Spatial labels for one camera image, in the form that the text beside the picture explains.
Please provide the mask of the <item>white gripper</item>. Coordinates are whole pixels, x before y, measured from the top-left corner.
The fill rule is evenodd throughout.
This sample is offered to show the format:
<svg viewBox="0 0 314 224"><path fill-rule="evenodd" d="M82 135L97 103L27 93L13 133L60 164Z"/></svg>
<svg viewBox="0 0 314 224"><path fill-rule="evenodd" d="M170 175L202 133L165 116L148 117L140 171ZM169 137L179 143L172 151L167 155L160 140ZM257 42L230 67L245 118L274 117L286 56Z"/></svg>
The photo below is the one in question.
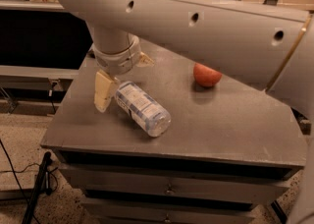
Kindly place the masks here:
<svg viewBox="0 0 314 224"><path fill-rule="evenodd" d="M96 46L92 46L95 60L102 69L95 75L94 91L94 105L101 113L104 113L110 105L112 97L120 84L118 79L111 76L124 74L135 65L137 67L153 67L155 64L152 58L141 52L137 36L133 35L128 39L128 42L131 45L127 49L116 53L105 53Z"/></svg>

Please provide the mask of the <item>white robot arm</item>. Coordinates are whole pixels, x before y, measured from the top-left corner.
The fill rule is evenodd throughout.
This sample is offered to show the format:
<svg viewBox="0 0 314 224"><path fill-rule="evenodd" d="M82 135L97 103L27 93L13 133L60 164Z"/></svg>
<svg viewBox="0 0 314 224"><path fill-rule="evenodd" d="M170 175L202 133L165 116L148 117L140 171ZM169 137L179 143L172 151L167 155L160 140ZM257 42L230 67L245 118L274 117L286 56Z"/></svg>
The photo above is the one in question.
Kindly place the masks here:
<svg viewBox="0 0 314 224"><path fill-rule="evenodd" d="M58 0L86 21L99 65L129 71L133 34L280 100L314 120L314 19L235 0Z"/></svg>

